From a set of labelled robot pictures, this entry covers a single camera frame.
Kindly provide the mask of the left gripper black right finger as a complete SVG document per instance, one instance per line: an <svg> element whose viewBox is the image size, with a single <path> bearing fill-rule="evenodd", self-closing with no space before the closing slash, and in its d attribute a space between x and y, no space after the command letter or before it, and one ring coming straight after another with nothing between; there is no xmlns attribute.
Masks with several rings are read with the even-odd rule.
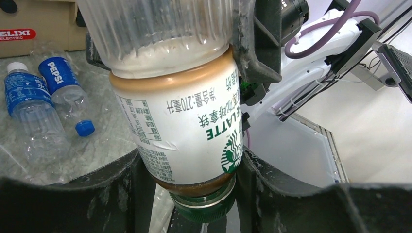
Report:
<svg viewBox="0 0 412 233"><path fill-rule="evenodd" d="M243 233L409 233L410 184L335 183L318 188L244 149L236 200Z"/></svg>

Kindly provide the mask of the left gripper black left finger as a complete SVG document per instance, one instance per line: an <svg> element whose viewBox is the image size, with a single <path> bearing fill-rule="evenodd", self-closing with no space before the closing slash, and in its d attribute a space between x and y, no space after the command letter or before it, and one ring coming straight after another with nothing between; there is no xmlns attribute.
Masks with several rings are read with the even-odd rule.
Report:
<svg viewBox="0 0 412 233"><path fill-rule="evenodd" d="M146 233L155 182L137 150L67 184L0 179L3 233Z"/></svg>

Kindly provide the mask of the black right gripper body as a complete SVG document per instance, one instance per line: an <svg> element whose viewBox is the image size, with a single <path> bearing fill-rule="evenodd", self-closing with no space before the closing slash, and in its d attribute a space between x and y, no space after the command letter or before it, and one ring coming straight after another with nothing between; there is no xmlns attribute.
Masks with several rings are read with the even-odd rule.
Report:
<svg viewBox="0 0 412 233"><path fill-rule="evenodd" d="M280 0L282 47L294 37L309 18L309 6L305 0ZM240 100L242 104L253 106L260 103L269 91L270 83L250 83L240 73Z"/></svg>

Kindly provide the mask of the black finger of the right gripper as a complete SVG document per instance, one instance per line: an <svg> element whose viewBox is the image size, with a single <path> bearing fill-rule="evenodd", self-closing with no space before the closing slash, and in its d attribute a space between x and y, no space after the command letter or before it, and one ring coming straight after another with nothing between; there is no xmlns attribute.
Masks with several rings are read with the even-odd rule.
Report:
<svg viewBox="0 0 412 233"><path fill-rule="evenodd" d="M101 60L100 55L95 47L95 44L90 36L90 33L87 32L85 36L85 51L86 51L86 61L93 66L102 68L104 70L110 71L111 69L107 67Z"/></svg>
<svg viewBox="0 0 412 233"><path fill-rule="evenodd" d="M233 1L234 57L250 83L279 83L281 3L278 0Z"/></svg>

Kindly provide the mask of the Pepsi bottle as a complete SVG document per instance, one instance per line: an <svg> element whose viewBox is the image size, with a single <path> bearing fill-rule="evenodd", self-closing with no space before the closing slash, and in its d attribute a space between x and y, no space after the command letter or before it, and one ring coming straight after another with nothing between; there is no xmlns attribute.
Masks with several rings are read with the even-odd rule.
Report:
<svg viewBox="0 0 412 233"><path fill-rule="evenodd" d="M65 51L52 41L36 40L30 55L36 61L38 73L46 81L59 116L80 137L92 135L95 126L88 111L89 98Z"/></svg>

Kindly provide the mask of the clear ribbed plastic jar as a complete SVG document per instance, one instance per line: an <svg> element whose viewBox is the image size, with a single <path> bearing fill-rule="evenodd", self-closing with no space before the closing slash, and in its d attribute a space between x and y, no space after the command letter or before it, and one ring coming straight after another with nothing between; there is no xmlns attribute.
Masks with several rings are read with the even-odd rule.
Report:
<svg viewBox="0 0 412 233"><path fill-rule="evenodd" d="M79 0L102 63L122 78L151 78L206 64L232 38L230 0Z"/></svg>

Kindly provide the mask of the white-capped blue water bottle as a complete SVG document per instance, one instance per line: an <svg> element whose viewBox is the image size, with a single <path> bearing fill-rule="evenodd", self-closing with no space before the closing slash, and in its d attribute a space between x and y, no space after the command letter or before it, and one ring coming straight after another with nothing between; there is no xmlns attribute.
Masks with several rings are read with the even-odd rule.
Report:
<svg viewBox="0 0 412 233"><path fill-rule="evenodd" d="M46 82L30 73L24 63L12 62L7 66L4 86L7 110L17 124L27 159L50 163L66 156L70 142Z"/></svg>

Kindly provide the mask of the Starbucks latte bottle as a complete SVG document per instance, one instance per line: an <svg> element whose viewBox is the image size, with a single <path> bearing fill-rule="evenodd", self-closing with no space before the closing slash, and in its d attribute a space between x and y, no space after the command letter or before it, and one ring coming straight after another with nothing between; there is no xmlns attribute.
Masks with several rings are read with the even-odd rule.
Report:
<svg viewBox="0 0 412 233"><path fill-rule="evenodd" d="M243 155L233 50L178 73L127 79L111 72L109 81L146 169L178 212L197 223L226 216Z"/></svg>

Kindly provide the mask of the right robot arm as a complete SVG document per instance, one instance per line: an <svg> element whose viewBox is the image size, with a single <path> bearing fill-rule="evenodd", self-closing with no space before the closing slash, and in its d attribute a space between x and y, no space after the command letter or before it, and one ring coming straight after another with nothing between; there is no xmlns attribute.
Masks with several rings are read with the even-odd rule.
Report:
<svg viewBox="0 0 412 233"><path fill-rule="evenodd" d="M241 121L241 79L269 84L252 120L293 91L326 77L325 59L359 37L353 0L299 31L262 63L232 46L230 0L79 0L77 5L126 118L143 126L210 128Z"/></svg>

